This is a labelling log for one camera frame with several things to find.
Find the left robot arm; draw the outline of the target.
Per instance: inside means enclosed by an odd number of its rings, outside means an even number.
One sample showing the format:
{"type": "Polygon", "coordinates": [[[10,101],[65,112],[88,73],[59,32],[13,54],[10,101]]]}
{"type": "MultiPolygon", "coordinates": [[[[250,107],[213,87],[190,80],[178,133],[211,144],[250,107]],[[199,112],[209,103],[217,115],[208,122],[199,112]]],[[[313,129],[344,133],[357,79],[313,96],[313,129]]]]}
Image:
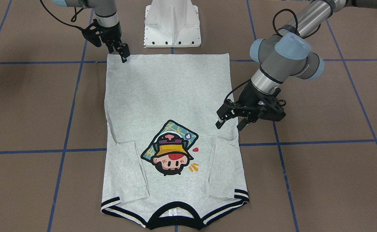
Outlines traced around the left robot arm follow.
{"type": "Polygon", "coordinates": [[[259,63],[259,69],[249,80],[240,84],[243,90],[237,101],[225,98],[217,110],[220,129],[224,123],[236,117],[242,118],[237,129],[257,120],[281,121],[286,116],[286,102],[277,98],[280,86],[288,77],[303,80],[318,78],[324,71],[324,60],[311,51],[306,38],[314,35],[321,23],[345,7],[377,9],[377,0],[312,0],[300,13],[291,9],[293,19],[280,28],[272,20],[275,34],[268,39],[257,39],[250,47],[252,60],[259,63]]]}

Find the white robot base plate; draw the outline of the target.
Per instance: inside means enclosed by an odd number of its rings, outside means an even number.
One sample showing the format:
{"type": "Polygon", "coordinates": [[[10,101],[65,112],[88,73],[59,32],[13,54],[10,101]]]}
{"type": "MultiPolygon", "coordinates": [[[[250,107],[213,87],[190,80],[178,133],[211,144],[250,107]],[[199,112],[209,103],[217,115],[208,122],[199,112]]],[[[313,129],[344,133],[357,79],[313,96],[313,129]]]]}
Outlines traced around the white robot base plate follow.
{"type": "Polygon", "coordinates": [[[153,0],[145,7],[146,48],[201,46],[198,7],[191,0],[153,0]]]}

